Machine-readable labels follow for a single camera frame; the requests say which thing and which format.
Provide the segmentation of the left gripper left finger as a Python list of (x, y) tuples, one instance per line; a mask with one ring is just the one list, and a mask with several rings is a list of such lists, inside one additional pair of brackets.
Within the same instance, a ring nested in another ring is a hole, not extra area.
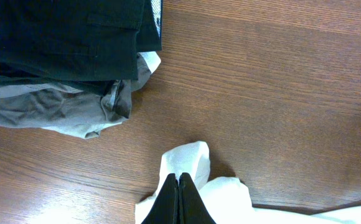
[(169, 174), (142, 224), (176, 224), (178, 215), (178, 182)]

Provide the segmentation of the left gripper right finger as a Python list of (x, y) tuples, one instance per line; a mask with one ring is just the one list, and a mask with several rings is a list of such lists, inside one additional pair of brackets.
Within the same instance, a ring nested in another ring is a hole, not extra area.
[(178, 223), (215, 224), (209, 215), (191, 176), (184, 172), (178, 186)]

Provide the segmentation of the white t-shirt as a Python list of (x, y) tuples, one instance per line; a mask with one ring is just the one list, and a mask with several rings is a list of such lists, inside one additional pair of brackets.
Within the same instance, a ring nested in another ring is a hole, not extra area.
[(215, 223), (361, 223), (361, 206), (343, 208), (315, 215), (303, 215), (275, 209), (252, 206), (248, 187), (237, 177), (217, 177), (209, 180), (209, 147), (204, 141), (177, 146), (161, 157), (159, 184), (154, 194), (135, 205), (134, 219), (142, 223), (163, 194), (168, 175), (180, 181), (181, 174), (190, 175), (210, 217)]

